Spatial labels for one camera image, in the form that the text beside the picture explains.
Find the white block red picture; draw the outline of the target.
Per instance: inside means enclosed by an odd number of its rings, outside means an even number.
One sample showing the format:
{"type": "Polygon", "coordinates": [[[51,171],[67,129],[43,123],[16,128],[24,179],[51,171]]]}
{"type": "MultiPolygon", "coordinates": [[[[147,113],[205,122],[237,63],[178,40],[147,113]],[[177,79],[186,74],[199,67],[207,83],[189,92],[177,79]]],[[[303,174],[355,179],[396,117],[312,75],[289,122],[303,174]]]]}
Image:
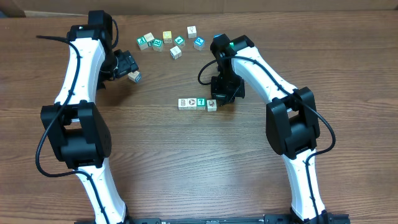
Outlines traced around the white block red picture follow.
{"type": "Polygon", "coordinates": [[[217,110],[217,102],[216,100],[207,100],[207,110],[208,111],[216,111],[217,110]]]}

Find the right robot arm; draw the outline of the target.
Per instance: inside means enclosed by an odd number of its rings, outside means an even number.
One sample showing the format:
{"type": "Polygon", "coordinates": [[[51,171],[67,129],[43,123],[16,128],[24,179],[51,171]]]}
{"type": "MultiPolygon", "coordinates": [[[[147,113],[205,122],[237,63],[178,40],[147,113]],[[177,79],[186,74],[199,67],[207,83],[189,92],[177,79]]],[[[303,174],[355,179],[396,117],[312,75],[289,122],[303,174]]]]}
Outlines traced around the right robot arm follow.
{"type": "Polygon", "coordinates": [[[271,148],[281,155],[292,191],[291,211],[297,223],[327,223],[315,172],[319,114],[313,93],[298,89],[280,77],[261,57],[245,35],[230,40],[221,34],[213,38],[211,53],[219,75],[211,79],[211,97],[220,105],[245,96],[250,84],[266,104],[266,136],[271,148]]]}

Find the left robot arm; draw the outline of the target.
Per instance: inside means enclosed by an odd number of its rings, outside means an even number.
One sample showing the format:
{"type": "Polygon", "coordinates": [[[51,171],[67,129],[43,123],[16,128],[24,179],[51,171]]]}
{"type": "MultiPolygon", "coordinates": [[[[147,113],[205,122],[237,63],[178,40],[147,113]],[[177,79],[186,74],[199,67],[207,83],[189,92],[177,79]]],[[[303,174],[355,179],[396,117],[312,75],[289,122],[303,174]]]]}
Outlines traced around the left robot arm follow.
{"type": "Polygon", "coordinates": [[[35,155],[38,171],[55,177],[40,165],[40,152],[49,140],[65,175],[76,175],[93,206],[93,223],[132,223],[111,174],[111,133],[96,104],[96,92],[105,81],[132,75],[139,67],[129,51],[116,49],[118,26],[105,11],[90,11],[88,22],[72,26],[66,37],[51,37],[68,44],[70,56],[65,79],[54,104],[43,106],[45,128],[35,155]]]}

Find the green number seven block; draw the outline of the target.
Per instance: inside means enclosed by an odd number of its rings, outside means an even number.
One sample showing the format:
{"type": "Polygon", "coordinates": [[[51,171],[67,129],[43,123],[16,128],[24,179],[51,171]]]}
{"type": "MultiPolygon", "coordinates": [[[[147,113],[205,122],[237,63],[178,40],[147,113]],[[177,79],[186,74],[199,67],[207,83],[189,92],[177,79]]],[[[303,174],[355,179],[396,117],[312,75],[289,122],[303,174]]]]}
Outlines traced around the green number seven block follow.
{"type": "Polygon", "coordinates": [[[206,99],[205,98],[197,98],[197,109],[198,110],[206,109],[206,99]]]}

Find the white block owl picture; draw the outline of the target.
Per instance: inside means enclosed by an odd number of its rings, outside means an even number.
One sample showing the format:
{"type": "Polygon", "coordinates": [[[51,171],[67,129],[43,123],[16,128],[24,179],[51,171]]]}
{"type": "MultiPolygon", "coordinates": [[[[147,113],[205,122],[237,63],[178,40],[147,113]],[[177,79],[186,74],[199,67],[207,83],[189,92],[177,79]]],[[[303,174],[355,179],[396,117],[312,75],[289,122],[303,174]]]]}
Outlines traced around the white block owl picture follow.
{"type": "Polygon", "coordinates": [[[187,106],[187,99],[186,98],[179,98],[178,99],[178,109],[179,110],[186,110],[187,106]]]}

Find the white block dark round picture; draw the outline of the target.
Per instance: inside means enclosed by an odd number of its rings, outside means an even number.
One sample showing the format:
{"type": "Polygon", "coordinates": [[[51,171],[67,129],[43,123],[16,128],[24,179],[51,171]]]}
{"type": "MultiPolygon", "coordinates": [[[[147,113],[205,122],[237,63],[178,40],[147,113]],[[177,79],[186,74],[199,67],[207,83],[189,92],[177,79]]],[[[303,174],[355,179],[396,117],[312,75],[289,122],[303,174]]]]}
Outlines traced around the white block dark round picture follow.
{"type": "Polygon", "coordinates": [[[197,99],[196,98],[188,98],[187,99],[187,109],[188,110],[196,110],[197,109],[197,99]]]}

